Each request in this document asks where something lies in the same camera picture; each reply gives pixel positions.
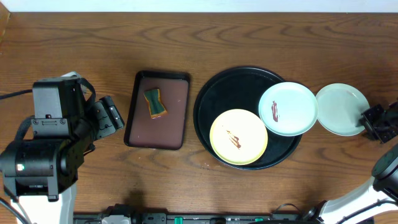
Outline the light green plate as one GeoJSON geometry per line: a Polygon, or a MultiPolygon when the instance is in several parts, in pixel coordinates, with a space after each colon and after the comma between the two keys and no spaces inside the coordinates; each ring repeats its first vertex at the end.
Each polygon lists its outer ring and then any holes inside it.
{"type": "Polygon", "coordinates": [[[359,122],[361,113],[370,108],[366,97],[355,87],[334,83],[324,86],[316,95],[318,121],[333,134],[355,136],[365,130],[359,122]]]}
{"type": "Polygon", "coordinates": [[[258,104],[260,119],[266,128],[281,136],[298,136],[316,123],[318,102],[305,86],[282,82],[268,88],[258,104]]]}

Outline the green yellow sponge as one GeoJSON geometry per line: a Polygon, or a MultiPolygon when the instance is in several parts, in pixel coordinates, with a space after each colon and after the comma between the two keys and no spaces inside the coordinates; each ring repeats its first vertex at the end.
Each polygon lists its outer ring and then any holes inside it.
{"type": "Polygon", "coordinates": [[[150,117],[152,119],[156,119],[167,114],[167,109],[161,100],[159,88],[145,91],[144,98],[147,102],[150,117]]]}

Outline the yellow plate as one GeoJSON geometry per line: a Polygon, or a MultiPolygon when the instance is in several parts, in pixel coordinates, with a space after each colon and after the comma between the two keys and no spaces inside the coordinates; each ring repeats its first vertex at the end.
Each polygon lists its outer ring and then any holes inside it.
{"type": "Polygon", "coordinates": [[[210,128],[210,144],[215,154],[228,164],[244,166],[262,157],[268,145],[268,132],[254,113],[233,109],[221,113],[210,128]]]}

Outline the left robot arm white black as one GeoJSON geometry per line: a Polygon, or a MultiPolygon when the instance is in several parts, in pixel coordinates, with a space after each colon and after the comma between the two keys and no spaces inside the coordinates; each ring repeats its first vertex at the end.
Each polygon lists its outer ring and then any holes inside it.
{"type": "Polygon", "coordinates": [[[36,81],[33,116],[1,153],[1,205],[19,223],[73,223],[78,168],[94,142],[124,127],[110,96],[96,99],[88,80],[71,72],[36,81]]]}

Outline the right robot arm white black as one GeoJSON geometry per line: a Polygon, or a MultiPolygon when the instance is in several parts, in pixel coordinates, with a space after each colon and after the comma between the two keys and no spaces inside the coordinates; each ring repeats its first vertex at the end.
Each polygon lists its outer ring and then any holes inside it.
{"type": "MultiPolygon", "coordinates": [[[[386,143],[397,136],[397,102],[383,109],[373,106],[361,114],[359,124],[367,138],[386,143]]],[[[397,210],[397,146],[374,165],[371,178],[350,193],[324,201],[302,217],[314,223],[360,223],[384,212],[397,210]]]]}

